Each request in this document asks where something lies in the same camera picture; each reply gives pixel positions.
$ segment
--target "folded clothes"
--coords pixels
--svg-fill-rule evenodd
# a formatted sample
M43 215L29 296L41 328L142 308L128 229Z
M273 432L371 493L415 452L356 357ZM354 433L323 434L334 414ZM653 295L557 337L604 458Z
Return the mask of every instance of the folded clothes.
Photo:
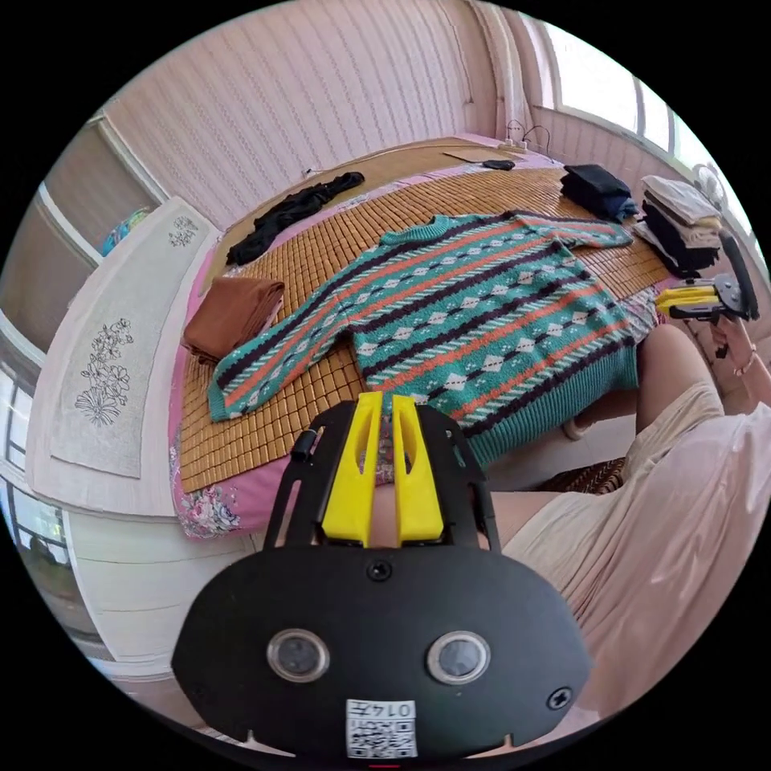
M655 206L643 201L642 211L645 212L646 224L666 253L685 270L701 271L717 262L716 247L687 248L677 228Z
M228 265L247 265L265 254L276 236L295 222L312 217L340 193L359 186L364 175L349 171L335 177L331 182L320 182L288 195L262 217L255 220L254 232L243 241L230 247L227 253Z
M710 227L717 218L720 226L720 212L688 182L649 174L642 178L642 187L675 214L683 225Z
M596 217L623 222L638 213L630 190L620 179L595 164L566 166L562 194Z
M642 197L642 204L653 206L660 214L677 230L683 240L686 249L719 249L720 248L720 220L717 217L704 218L709 222L705 225L686 225L681 217L662 204L656 196L649 191Z
M614 177L610 171L603 169L596 163L566 166L565 171L567 176L574 177L586 189L594 190L599 195L632 197L632 191L623 180Z
M218 277L182 334L182 345L216 364L273 323L284 304L284 284L273 279Z
M699 271L696 269L678 265L677 261L667 254L667 251L664 249L661 242L651 232L651 229L644 220L633 225L632 231L641 239L648 242L651 249L653 249L659 259L664 263L664 267L672 275L676 275L680 279L690 279L699 275Z

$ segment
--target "sweater collar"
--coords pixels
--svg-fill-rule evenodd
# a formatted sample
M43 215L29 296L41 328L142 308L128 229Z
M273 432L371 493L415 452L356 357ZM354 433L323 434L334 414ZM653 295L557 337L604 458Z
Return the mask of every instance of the sweater collar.
M445 214L435 214L426 225L414 225L400 233L385 233L380 243L397 246L410 241L431 241L441 238L450 228L450 218Z

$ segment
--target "bracelet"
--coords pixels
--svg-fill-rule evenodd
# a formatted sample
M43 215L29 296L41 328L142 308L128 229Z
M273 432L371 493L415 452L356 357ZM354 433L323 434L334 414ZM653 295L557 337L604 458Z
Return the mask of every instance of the bracelet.
M755 361L755 353L757 352L757 347L753 343L752 346L750 346L751 353L749 354L749 361L743 366L743 367L736 367L736 369L733 370L733 373L737 377L743 377L747 370L752 366L752 363Z

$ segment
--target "hand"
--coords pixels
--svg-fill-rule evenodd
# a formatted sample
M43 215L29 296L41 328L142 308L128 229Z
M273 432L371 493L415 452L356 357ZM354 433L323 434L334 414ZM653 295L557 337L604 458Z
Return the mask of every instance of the hand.
M717 326L710 324L709 330L716 348L722 345L728 346L728 356L735 367L744 367L749 363L753 355L753 343L741 319L734 320L721 316Z

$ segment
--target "pink bedsheet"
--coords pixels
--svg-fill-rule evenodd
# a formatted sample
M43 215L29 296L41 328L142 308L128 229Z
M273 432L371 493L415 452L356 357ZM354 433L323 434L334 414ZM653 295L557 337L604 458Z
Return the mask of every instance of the pink bedsheet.
M499 140L487 137L477 137L474 134L459 134L459 138L475 141L495 147ZM538 153L527 153L517 158L517 169L545 169L561 164L552 161ZM317 222L332 217L334 214L357 206L363 201L379 198L392 190L414 185L418 182L427 182L432 179L454 177L470 172L483 173L479 165L464 164L451 169L418 174L414 177L393 182L389 185L377 188L370 193L351 198L333 206L330 209L309 217L302 222L286 229L272 244L271 249L276 249L282 243L307 230ZM216 246L212 247L206 256L201 269L196 276L190 298L187 304L185 323L198 310L202 302L199 296L203 280L214 257ZM236 275L240 269L234 269L228 275ZM177 350L177 358L174 362L174 371L171 384L171 399L169 404L169 475L172 486L172 497L177 517L182 524L185 534L189 538L206 539L228 534L244 534L245 532L259 531L267 526L271 514L273 499L281 481L281 475L288 463L288 457L266 463L252 471L231 477L219 484L204 487L191 493L182 491L179 467L180 434L182 429L182 385L185 376L186 351L181 346Z

